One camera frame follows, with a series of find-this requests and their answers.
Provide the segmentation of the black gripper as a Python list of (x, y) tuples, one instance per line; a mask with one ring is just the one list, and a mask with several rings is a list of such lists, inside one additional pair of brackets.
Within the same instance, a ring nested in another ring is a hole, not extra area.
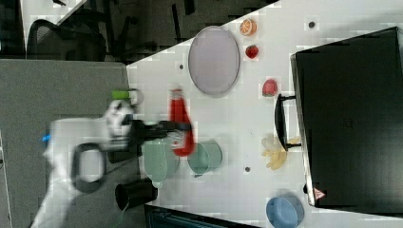
[[(190, 123), (161, 121), (161, 125), (167, 132), (190, 131), (192, 129)], [(142, 120), (135, 120), (131, 114), (125, 115), (123, 126), (129, 127), (128, 133), (123, 139), (123, 142), (128, 147), (141, 146), (147, 141), (163, 139), (165, 137), (165, 132), (159, 124), (145, 124)]]

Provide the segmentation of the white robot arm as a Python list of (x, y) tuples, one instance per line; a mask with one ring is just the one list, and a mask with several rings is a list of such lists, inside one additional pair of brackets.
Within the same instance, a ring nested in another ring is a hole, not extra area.
[(61, 228), (75, 198), (98, 191), (106, 182), (106, 162), (140, 153), (147, 141), (188, 133), (189, 123), (146, 124), (134, 117), (132, 105), (114, 100), (101, 118), (69, 118), (50, 124), (44, 156), (51, 165), (45, 199), (29, 228)]

